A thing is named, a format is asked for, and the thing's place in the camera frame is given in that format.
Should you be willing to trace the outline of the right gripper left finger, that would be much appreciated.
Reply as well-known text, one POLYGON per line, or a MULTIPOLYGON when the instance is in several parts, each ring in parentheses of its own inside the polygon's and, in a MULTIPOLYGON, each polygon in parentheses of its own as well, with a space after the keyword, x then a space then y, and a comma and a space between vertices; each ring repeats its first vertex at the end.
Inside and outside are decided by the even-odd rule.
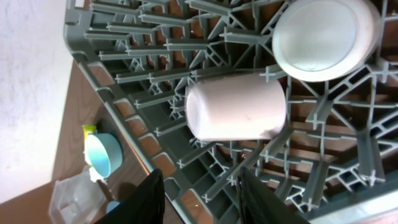
POLYGON ((163 224, 165 189, 162 171, 154 169, 137 189, 95 224, 163 224))

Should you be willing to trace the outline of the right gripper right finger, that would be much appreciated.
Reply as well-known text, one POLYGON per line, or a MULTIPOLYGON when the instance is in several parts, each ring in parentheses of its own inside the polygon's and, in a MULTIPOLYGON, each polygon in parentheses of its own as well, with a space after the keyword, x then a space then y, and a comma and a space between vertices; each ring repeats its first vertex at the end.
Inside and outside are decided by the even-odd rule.
POLYGON ((238 204, 244 224, 309 224, 246 167, 242 167, 238 175, 238 204))

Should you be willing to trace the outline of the light blue small bowl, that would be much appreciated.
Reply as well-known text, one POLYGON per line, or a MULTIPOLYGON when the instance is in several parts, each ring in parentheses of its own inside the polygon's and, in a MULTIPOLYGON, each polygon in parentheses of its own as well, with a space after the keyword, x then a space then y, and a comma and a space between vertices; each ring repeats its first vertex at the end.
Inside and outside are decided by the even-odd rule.
POLYGON ((123 150, 118 140, 109 133, 88 136, 89 157, 95 170, 108 178, 123 163, 123 150))

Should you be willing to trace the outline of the pink white cup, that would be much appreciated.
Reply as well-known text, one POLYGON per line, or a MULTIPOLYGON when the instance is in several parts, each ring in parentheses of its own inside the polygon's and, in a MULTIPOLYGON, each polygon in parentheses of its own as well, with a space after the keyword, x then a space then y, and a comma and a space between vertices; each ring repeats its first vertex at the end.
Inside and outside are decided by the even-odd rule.
POLYGON ((186 88, 187 124, 201 141, 272 139, 284 127, 286 112, 280 82, 257 73, 186 88))

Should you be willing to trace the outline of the white green cup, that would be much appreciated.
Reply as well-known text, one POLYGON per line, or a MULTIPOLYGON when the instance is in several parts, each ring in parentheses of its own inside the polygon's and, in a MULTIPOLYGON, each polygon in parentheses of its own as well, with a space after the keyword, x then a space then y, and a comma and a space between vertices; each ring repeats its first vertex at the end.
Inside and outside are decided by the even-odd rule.
POLYGON ((272 51, 279 67, 298 80, 333 80, 365 64, 381 26, 371 1, 299 0, 277 21, 272 51))

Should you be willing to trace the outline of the brown serving tray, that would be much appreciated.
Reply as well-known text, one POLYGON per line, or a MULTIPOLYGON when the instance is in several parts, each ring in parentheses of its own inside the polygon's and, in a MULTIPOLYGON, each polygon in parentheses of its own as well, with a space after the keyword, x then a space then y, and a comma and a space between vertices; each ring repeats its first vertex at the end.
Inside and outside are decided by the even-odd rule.
MULTIPOLYGON (((101 184, 105 196, 109 201, 119 203, 129 198, 138 185, 149 175, 140 165, 131 147, 120 133, 116 123, 110 117, 97 119, 96 125, 100 133, 110 133, 119 141, 123 150, 123 163, 108 178, 106 184, 101 184)), ((181 218, 176 214, 168 199, 165 197, 165 213, 163 223, 181 223, 181 218)))

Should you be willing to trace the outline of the dark blue plate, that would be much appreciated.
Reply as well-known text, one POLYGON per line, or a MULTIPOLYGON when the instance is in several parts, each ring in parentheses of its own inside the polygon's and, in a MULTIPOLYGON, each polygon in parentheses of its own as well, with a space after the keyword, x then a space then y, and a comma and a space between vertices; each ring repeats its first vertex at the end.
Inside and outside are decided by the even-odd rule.
POLYGON ((115 209, 120 203, 118 201, 110 201, 106 206, 106 214, 115 209))

